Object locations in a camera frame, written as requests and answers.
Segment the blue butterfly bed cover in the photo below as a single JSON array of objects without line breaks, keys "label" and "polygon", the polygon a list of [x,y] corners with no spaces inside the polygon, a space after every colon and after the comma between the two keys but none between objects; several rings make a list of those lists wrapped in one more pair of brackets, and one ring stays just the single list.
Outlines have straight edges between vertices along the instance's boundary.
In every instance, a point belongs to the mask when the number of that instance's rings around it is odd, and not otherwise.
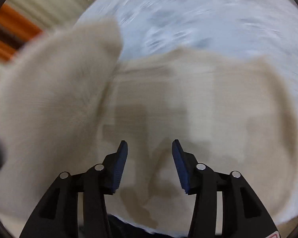
[{"label": "blue butterfly bed cover", "polygon": [[172,141],[221,173],[238,170],[280,225],[298,216],[298,9],[289,0],[96,0],[78,26],[114,19],[123,47],[87,160],[129,154],[107,211],[185,231]]}]

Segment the beige knit sweater black hearts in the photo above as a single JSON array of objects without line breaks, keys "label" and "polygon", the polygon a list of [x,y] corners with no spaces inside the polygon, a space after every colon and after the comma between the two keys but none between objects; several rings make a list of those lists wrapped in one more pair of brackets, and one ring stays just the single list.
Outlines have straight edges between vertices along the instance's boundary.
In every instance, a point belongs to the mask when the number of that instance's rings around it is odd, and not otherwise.
[{"label": "beige knit sweater black hearts", "polygon": [[181,188],[172,141],[213,170],[238,170],[275,223],[291,219],[298,117],[263,57],[179,47],[121,62],[114,20],[28,43],[0,73],[0,212],[29,217],[62,171],[78,174],[128,143],[109,213],[166,234],[187,233],[194,198]]}]

